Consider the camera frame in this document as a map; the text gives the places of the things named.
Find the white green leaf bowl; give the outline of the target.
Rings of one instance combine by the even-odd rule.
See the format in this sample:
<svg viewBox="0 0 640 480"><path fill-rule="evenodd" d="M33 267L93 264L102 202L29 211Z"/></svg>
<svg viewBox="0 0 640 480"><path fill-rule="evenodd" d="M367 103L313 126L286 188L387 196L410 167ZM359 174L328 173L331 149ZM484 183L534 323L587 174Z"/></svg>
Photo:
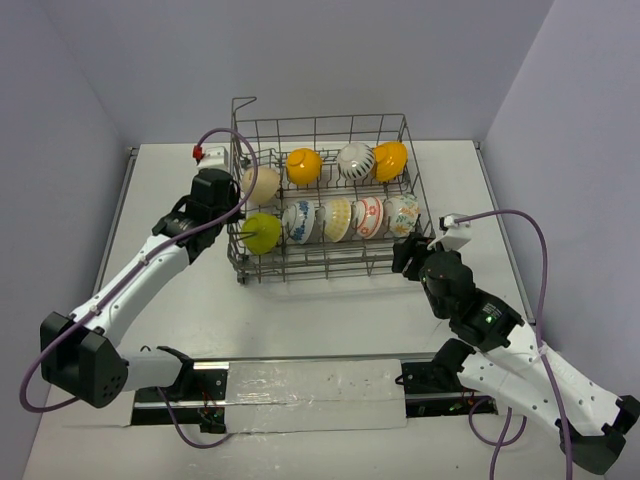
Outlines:
<svg viewBox="0 0 640 480"><path fill-rule="evenodd" d="M420 206L410 193L390 197L384 201L384 226L395 238L408 236L417 224Z"/></svg>

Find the tan ceramic bowl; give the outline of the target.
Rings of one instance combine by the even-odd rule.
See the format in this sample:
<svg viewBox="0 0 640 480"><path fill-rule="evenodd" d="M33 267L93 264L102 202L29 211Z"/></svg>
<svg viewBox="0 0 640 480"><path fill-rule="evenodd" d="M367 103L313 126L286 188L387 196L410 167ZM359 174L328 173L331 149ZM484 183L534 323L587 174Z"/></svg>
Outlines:
<svg viewBox="0 0 640 480"><path fill-rule="evenodd" d="M253 205L262 205L268 203L278 192L280 175L276 170L266 166L260 166L258 174L255 174L255 170L251 168L242 176L241 187L244 193L248 192L252 182L255 182L255 185L249 195L249 202Z"/></svg>

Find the red patterned white bowl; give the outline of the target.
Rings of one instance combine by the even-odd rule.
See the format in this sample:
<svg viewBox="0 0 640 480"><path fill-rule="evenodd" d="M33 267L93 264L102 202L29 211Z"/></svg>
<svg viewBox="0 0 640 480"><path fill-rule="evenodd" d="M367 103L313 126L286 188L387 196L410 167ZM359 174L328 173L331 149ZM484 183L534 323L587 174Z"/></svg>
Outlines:
<svg viewBox="0 0 640 480"><path fill-rule="evenodd" d="M366 197L353 203L355 233L362 239L374 237L383 223L383 201L379 197Z"/></svg>

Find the lime green plastic bowl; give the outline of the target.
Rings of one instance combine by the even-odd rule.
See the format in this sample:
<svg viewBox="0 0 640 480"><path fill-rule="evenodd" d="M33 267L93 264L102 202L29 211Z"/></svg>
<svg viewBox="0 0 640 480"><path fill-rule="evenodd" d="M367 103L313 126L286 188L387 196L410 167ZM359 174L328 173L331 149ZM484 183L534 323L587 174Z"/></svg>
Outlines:
<svg viewBox="0 0 640 480"><path fill-rule="evenodd" d="M245 220L240 237L252 254L264 255L278 244L281 228L281 221L275 215L255 213Z"/></svg>

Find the pale yellow flower bowl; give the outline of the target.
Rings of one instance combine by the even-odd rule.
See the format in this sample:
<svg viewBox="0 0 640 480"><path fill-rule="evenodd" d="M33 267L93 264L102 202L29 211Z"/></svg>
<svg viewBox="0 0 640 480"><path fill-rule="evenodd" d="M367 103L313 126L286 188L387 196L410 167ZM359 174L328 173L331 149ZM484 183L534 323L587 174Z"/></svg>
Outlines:
<svg viewBox="0 0 640 480"><path fill-rule="evenodd" d="M352 220L351 202L347 198L334 198L325 202L316 212L316 223L325 240L333 243L346 235Z"/></svg>

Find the blue floral ceramic bowl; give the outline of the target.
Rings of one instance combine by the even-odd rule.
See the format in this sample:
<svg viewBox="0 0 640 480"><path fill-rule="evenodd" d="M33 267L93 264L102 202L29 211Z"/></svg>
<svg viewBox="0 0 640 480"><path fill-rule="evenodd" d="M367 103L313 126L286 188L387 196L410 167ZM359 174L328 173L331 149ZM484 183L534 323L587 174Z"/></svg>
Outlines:
<svg viewBox="0 0 640 480"><path fill-rule="evenodd" d="M298 200L288 205L282 215L285 236L296 244L305 244L311 237L315 213L312 200Z"/></svg>

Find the small orange plastic bowl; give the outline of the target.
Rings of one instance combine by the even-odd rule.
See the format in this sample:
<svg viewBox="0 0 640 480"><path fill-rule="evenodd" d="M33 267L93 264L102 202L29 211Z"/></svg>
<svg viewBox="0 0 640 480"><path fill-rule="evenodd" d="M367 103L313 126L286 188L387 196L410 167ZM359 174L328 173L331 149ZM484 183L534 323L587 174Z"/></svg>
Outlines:
<svg viewBox="0 0 640 480"><path fill-rule="evenodd" d="M314 150L299 148L286 159L289 180L297 186L306 186L316 181L322 170L323 160Z"/></svg>

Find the large orange plastic bowl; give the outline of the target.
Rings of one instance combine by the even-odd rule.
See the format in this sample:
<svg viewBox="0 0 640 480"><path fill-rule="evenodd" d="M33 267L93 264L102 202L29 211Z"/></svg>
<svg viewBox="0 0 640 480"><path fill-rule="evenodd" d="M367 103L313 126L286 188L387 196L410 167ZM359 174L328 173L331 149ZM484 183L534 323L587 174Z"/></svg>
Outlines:
<svg viewBox="0 0 640 480"><path fill-rule="evenodd" d="M400 175L408 161L408 150L402 142L391 141L373 149L375 157L374 177L387 183Z"/></svg>

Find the white striped ceramic bowl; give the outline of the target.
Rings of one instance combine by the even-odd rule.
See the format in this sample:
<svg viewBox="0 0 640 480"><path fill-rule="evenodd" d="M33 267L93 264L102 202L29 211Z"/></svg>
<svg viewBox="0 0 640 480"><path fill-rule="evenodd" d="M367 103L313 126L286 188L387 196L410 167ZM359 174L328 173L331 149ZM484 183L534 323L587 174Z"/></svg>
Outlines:
<svg viewBox="0 0 640 480"><path fill-rule="evenodd" d="M340 175L355 181L365 178L373 169L375 155L373 149L361 142L353 142L344 146L336 157Z"/></svg>

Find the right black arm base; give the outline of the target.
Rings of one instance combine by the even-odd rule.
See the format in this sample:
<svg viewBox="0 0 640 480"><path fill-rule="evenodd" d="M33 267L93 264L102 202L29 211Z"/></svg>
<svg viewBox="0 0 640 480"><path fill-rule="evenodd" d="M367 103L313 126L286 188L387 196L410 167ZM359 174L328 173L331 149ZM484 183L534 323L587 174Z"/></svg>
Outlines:
<svg viewBox="0 0 640 480"><path fill-rule="evenodd" d="M408 418L495 414L497 408L487 395L463 387L457 378L468 353L438 352L431 359L401 361L401 374L395 383L405 395Z"/></svg>

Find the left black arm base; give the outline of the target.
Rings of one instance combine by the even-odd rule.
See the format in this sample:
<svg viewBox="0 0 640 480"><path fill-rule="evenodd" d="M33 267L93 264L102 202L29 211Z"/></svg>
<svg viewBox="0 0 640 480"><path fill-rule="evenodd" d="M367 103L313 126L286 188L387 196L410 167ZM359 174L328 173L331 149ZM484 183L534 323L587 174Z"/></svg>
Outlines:
<svg viewBox="0 0 640 480"><path fill-rule="evenodd" d="M178 424L194 426L200 433L224 435L228 362L198 361L179 387L163 387L164 395ZM172 419L156 387L135 392L132 426L171 425Z"/></svg>

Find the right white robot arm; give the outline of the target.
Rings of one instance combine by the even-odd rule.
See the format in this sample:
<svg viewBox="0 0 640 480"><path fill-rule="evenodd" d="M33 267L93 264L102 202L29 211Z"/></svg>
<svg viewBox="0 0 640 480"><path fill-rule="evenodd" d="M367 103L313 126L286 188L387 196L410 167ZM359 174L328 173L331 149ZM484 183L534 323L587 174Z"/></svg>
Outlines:
<svg viewBox="0 0 640 480"><path fill-rule="evenodd" d="M548 346L499 297L475 285L456 251L429 248L417 233L393 246L392 270L423 287L433 314L453 338L434 358L439 387L476 390L504 403L550 435L572 462L605 474L639 419L639 402L589 379Z"/></svg>

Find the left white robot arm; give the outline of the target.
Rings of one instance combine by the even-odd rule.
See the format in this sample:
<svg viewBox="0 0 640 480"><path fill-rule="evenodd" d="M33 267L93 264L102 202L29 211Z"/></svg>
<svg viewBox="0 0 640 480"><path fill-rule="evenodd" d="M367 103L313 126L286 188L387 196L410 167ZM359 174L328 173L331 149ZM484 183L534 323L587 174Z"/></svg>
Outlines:
<svg viewBox="0 0 640 480"><path fill-rule="evenodd" d="M145 354L118 347L133 321L175 276L211 247L240 217L240 189L221 169L200 170L191 191L154 226L139 253L90 300L41 324L42 378L96 408L121 392L161 387L172 398L195 386L193 360L166 346Z"/></svg>

